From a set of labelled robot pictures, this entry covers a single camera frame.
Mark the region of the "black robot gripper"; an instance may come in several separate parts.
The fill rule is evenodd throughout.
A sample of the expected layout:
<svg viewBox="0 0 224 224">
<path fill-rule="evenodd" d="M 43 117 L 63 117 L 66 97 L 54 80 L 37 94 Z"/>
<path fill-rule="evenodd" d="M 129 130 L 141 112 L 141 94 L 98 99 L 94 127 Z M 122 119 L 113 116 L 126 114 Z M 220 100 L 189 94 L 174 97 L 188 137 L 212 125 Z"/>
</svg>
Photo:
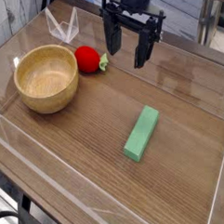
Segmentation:
<svg viewBox="0 0 224 224">
<path fill-rule="evenodd" d="M 165 12 L 151 0 L 101 0 L 101 5 L 108 52 L 113 55 L 121 48 L 122 26 L 139 33 L 135 67 L 142 68 L 150 58 L 154 42 L 161 38 Z"/>
</svg>

